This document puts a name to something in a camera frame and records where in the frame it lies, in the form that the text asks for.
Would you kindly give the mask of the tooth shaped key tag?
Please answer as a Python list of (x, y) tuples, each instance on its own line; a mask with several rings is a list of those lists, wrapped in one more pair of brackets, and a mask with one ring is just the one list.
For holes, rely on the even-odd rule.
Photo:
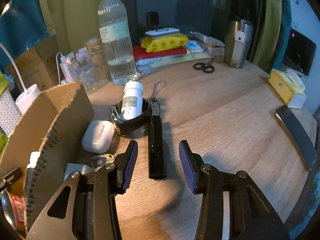
[(99, 170), (106, 164), (114, 163), (115, 157), (112, 154), (99, 154), (92, 158), (93, 169)]

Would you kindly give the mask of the black flashlight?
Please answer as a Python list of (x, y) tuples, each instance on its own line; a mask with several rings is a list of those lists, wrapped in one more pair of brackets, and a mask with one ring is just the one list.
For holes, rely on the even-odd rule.
[(148, 168), (150, 179), (160, 180), (167, 176), (163, 151), (162, 120), (158, 115), (153, 115), (148, 122)]

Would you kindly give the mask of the black strap wristwatch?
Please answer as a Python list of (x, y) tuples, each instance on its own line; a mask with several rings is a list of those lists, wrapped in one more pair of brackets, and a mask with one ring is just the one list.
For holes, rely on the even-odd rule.
[(126, 136), (141, 128), (150, 120), (152, 116), (151, 101), (143, 98), (141, 115), (130, 120), (123, 120), (120, 118), (119, 109), (121, 108), (121, 103), (122, 101), (112, 105), (109, 108), (111, 121), (113, 122), (114, 128), (119, 135)]

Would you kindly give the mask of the white pill bottle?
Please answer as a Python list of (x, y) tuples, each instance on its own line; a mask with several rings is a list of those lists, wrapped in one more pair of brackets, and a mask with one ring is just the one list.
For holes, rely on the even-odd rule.
[(143, 85), (137, 81), (125, 84), (124, 96), (121, 103), (121, 118), (131, 120), (142, 113)]

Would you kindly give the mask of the red drink can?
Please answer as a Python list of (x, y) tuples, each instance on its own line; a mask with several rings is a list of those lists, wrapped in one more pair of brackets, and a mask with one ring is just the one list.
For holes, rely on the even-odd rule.
[(15, 231), (25, 230), (23, 199), (8, 192), (1, 192), (1, 204), (4, 216)]

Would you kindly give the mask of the white earbuds case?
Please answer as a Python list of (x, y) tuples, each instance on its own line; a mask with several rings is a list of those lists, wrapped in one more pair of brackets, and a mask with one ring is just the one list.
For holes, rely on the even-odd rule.
[(114, 125), (107, 120), (93, 120), (87, 127), (81, 144), (84, 150), (104, 154), (110, 148), (114, 136)]

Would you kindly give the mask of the white desk lamp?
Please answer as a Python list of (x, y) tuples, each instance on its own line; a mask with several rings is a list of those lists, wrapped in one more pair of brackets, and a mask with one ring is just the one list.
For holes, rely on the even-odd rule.
[(5, 46), (3, 46), (3, 44), (1, 44), (1, 49), (5, 52), (10, 62), (12, 63), (15, 69), (15, 72), (19, 78), (19, 81), (22, 85), (23, 92), (18, 96), (15, 103), (20, 113), (24, 115), (26, 111), (29, 109), (29, 107), (31, 106), (31, 104), (35, 101), (35, 99), (41, 94), (41, 91), (37, 84), (31, 85), (29, 88), (25, 86), (22, 76), (20, 74), (20, 71), (18, 70), (16, 63), (14, 62), (14, 59), (9, 54)]

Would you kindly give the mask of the yellow tissue box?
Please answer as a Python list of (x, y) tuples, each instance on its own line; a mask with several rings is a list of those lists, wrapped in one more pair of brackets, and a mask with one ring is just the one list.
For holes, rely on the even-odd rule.
[(268, 83), (281, 97), (285, 105), (293, 109), (301, 109), (306, 102), (305, 85), (300, 77), (292, 70), (285, 72), (273, 69)]

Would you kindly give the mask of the clear plastic sticker cup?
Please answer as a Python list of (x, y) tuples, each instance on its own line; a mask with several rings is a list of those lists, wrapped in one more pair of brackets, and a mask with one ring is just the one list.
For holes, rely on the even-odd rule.
[(80, 48), (66, 56), (67, 67), (74, 81), (80, 81), (87, 94), (106, 85), (109, 78), (100, 63), (94, 63), (87, 47)]

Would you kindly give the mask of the brown cardboard carton behind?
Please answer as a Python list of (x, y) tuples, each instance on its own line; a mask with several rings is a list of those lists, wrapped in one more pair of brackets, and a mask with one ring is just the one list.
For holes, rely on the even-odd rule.
[(40, 40), (20, 55), (15, 63), (25, 86), (37, 84), (41, 91), (58, 85), (56, 54), (60, 51), (56, 35)]

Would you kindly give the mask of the red book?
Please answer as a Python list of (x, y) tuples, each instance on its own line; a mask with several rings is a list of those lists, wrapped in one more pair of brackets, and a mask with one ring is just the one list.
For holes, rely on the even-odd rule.
[(185, 55), (185, 54), (187, 54), (187, 50), (183, 47), (165, 50), (165, 51), (147, 53), (145, 48), (142, 48), (141, 46), (133, 46), (133, 56), (135, 61), (145, 60), (145, 59), (154, 59), (157, 57), (165, 57), (165, 56)]

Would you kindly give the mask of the yellow wet wipes pack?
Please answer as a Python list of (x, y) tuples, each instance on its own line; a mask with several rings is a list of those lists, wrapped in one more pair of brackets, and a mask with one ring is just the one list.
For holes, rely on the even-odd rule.
[(176, 34), (159, 38), (145, 37), (141, 42), (141, 47), (147, 53), (156, 53), (185, 46), (189, 41), (187, 35)]

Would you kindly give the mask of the white flat device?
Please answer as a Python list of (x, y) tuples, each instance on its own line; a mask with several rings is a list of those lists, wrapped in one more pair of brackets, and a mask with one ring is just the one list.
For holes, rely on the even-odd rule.
[(150, 38), (160, 38), (165, 36), (176, 35), (179, 33), (180, 30), (176, 28), (162, 28), (157, 30), (146, 31), (145, 36)]

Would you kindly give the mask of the clear water bottle green cap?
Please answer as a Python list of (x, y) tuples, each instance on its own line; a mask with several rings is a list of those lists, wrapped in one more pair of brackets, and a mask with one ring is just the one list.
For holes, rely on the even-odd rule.
[(136, 80), (137, 70), (124, 3), (121, 0), (101, 0), (98, 7), (98, 23), (113, 82), (123, 86)]

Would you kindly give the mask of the black handled scissors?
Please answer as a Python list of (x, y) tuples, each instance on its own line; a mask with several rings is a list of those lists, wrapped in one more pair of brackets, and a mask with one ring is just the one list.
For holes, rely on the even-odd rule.
[(210, 59), (208, 62), (204, 63), (204, 62), (198, 62), (198, 63), (195, 63), (193, 65), (193, 68), (195, 70), (201, 70), (203, 71), (204, 73), (206, 74), (210, 74), (210, 73), (213, 73), (215, 71), (215, 68), (213, 66), (213, 62), (214, 62), (214, 59)]

